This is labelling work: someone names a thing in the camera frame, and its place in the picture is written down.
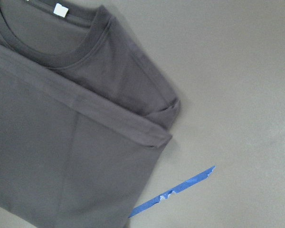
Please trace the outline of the dark brown t-shirt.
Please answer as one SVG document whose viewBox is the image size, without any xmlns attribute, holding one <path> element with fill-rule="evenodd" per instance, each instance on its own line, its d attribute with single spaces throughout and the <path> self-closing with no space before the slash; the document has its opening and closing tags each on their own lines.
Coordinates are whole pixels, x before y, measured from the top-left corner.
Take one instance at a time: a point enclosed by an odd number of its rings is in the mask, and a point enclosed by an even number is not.
<svg viewBox="0 0 285 228">
<path fill-rule="evenodd" d="M 180 100 L 104 6 L 0 0 L 0 207 L 38 228 L 123 228 Z"/>
</svg>

